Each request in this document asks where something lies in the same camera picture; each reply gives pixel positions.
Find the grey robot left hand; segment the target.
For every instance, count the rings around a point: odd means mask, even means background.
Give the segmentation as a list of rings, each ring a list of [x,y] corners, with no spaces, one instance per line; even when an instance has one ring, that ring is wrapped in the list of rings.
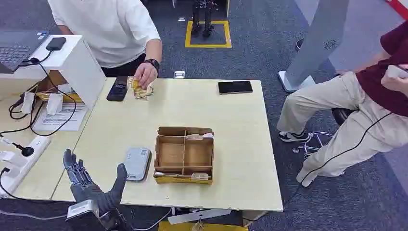
[[[122,200],[128,176],[125,165],[121,163],[117,166],[117,177],[111,190],[103,192],[86,171],[83,160],[76,160],[76,157],[72,150],[65,150],[63,164],[71,181],[70,189],[76,202],[93,200],[102,215],[117,208]]]

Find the person's left hand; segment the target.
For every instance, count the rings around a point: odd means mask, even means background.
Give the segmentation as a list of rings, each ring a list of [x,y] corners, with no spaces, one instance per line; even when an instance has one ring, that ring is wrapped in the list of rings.
[[[408,96],[408,65],[388,65],[381,79],[381,84],[389,90],[398,91]]]
[[[151,63],[141,63],[137,68],[134,78],[138,81],[138,86],[144,90],[156,80],[158,71]]]

